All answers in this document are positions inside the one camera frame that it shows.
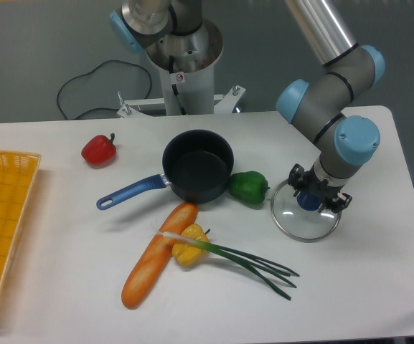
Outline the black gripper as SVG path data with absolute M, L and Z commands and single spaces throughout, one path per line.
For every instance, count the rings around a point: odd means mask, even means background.
M 305 171 L 295 164 L 289 172 L 288 185 L 293 188 L 293 197 L 298 204 L 321 204 L 319 212 L 326 210 L 338 214 L 352 201 L 349 194 L 340 192 L 341 186 L 330 186 L 328 178 L 319 179 L 314 166 Z

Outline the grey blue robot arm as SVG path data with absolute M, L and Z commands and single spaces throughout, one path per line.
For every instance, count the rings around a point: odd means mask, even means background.
M 292 82 L 276 110 L 320 152 L 310 170 L 292 168 L 288 184 L 307 211 L 338 213 L 351 198 L 342 187 L 380 144 L 377 126 L 343 110 L 385 71 L 374 47 L 357 43 L 330 1 L 289 1 L 294 19 L 325 70 L 313 84 Z M 124 47 L 145 52 L 159 68 L 168 115 L 214 110 L 213 67 L 222 54 L 219 29 L 202 15 L 200 1 L 125 1 L 109 16 Z

